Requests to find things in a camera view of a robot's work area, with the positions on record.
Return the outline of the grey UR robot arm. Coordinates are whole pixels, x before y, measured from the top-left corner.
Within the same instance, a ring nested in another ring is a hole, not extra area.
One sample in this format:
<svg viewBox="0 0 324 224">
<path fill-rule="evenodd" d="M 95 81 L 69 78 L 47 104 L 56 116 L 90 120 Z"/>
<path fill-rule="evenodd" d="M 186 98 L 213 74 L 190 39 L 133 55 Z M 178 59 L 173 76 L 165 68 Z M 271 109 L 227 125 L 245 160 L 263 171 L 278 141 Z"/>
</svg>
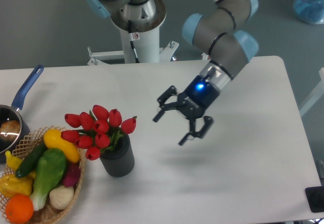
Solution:
<svg viewBox="0 0 324 224">
<path fill-rule="evenodd" d="M 192 14 L 182 27 L 183 38 L 210 57 L 188 87 L 178 93 L 170 86 L 159 98 L 157 122 L 168 110 L 189 121 L 189 137 L 203 138 L 213 123 L 205 111 L 259 50 L 256 40 L 239 26 L 258 9 L 258 0 L 213 0 L 209 16 Z M 166 18 L 162 0 L 86 0 L 101 18 L 111 18 L 119 29 L 126 63 L 159 62 L 166 54 L 159 47 L 159 28 Z"/>
</svg>

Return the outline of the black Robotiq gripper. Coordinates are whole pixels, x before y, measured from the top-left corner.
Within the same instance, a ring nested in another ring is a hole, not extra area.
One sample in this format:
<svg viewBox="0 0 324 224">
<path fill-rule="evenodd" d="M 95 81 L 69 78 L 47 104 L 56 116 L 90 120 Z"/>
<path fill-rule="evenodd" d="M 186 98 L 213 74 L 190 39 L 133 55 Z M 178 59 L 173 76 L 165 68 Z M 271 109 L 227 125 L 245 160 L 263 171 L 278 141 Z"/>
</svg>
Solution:
<svg viewBox="0 0 324 224">
<path fill-rule="evenodd" d="M 177 100 L 166 103 L 172 96 L 178 96 Z M 212 117 L 203 115 L 218 96 L 219 91 L 202 76 L 196 76 L 179 95 L 176 87 L 171 85 L 157 98 L 160 111 L 152 120 L 158 122 L 166 111 L 178 110 L 189 120 L 189 132 L 184 135 L 178 144 L 183 146 L 189 137 L 203 139 L 214 122 Z M 196 131 L 196 119 L 199 118 L 203 119 L 204 124 L 199 131 Z"/>
</svg>

